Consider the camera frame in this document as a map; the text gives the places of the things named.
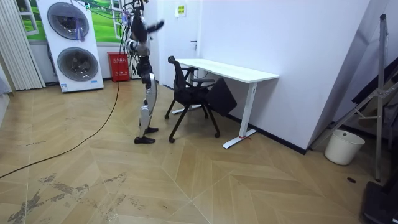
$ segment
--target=desk leg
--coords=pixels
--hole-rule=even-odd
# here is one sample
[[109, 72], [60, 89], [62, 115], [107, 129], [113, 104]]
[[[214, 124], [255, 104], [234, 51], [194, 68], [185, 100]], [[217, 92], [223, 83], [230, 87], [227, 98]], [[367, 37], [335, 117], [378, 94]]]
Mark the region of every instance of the desk leg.
[[243, 111], [243, 117], [242, 117], [242, 123], [241, 123], [241, 129], [239, 130], [239, 136], [228, 141], [227, 143], [223, 144], [223, 147], [225, 149], [228, 149], [229, 147], [235, 145], [236, 143], [242, 141], [246, 137], [256, 133], [256, 130], [249, 130], [248, 131], [248, 124], [249, 124], [249, 119], [250, 119], [250, 113], [251, 113], [251, 108], [253, 106], [253, 101], [254, 101], [254, 95], [256, 94], [256, 88], [257, 88], [257, 83], [250, 83], [249, 84], [249, 90], [248, 90], [248, 95], [246, 96], [246, 102], [244, 104], [244, 111]]

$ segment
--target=desk top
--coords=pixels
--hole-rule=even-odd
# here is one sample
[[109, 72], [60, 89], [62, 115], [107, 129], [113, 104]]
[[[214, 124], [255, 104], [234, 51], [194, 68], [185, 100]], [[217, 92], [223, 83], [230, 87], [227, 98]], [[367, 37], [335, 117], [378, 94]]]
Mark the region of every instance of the desk top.
[[205, 59], [176, 59], [176, 61], [180, 62], [182, 65], [203, 69], [207, 72], [244, 83], [255, 83], [279, 78], [279, 75], [272, 73], [260, 72], [250, 68], [228, 65]]

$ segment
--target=door handle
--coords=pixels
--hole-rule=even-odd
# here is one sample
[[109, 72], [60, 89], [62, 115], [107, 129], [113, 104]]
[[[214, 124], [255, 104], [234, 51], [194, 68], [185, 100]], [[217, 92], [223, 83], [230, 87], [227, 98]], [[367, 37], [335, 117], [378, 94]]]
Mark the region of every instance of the door handle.
[[191, 43], [196, 43], [196, 44], [195, 44], [195, 51], [197, 51], [197, 47], [198, 47], [198, 44], [197, 44], [197, 43], [198, 43], [198, 42], [197, 42], [196, 40], [191, 40]]

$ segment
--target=humanoid robot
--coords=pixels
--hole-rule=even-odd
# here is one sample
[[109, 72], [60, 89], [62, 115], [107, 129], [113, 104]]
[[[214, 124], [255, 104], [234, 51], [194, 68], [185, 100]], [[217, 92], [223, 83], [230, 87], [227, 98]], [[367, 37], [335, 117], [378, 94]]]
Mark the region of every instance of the humanoid robot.
[[145, 84], [145, 96], [143, 105], [141, 106], [141, 117], [139, 119], [139, 136], [134, 139], [135, 144], [152, 144], [155, 139], [148, 138], [145, 135], [157, 132], [158, 128], [150, 127], [150, 120], [156, 104], [157, 87], [155, 75], [152, 73], [152, 66], [149, 62], [150, 55], [150, 37], [148, 34], [158, 31], [164, 21], [160, 21], [154, 25], [146, 26], [141, 10], [144, 9], [142, 0], [141, 6], [134, 7], [134, 16], [129, 18], [131, 26], [128, 31], [128, 38], [124, 42], [129, 53], [135, 53], [139, 57], [137, 64], [137, 74], [141, 77], [142, 84]]

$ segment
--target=stacked washer and dryer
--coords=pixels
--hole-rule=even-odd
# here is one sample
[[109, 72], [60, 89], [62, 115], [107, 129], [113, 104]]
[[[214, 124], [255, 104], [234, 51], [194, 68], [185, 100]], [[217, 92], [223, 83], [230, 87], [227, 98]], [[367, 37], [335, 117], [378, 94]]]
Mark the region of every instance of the stacked washer and dryer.
[[74, 0], [37, 0], [62, 92], [103, 88], [91, 11]]

